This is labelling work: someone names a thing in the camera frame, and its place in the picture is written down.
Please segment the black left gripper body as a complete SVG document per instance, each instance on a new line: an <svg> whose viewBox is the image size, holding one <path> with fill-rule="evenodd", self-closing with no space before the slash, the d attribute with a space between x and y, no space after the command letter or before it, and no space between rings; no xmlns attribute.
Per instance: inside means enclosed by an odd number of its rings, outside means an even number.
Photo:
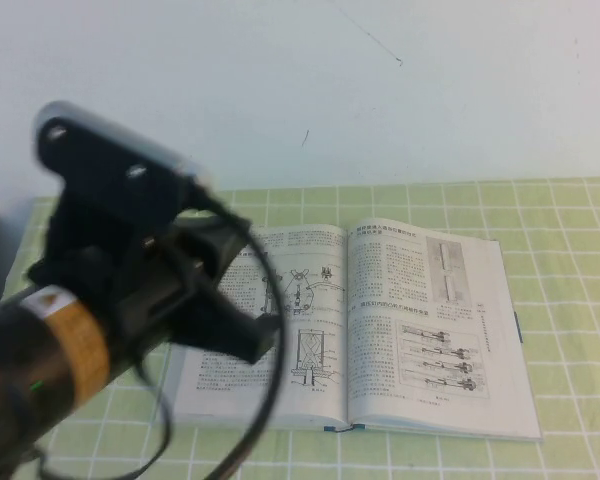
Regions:
<svg viewBox="0 0 600 480"><path fill-rule="evenodd" d="M73 294L109 346L178 344L178 319L200 283L218 292L245 241L218 217L175 220L164 232L107 216L55 213L43 255L28 271L38 290Z"/></svg>

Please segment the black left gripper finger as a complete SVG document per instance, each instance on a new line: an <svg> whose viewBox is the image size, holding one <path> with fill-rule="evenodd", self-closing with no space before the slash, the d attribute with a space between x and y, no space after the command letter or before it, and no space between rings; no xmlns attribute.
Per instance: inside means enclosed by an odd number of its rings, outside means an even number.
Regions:
<svg viewBox="0 0 600 480"><path fill-rule="evenodd" d="M253 365L261 358L261 320L241 311L210 283L200 283L179 313L178 344Z"/></svg>
<svg viewBox="0 0 600 480"><path fill-rule="evenodd" d="M259 331L258 348L260 351L269 351L275 344L279 332L279 315L265 313L256 319Z"/></svg>

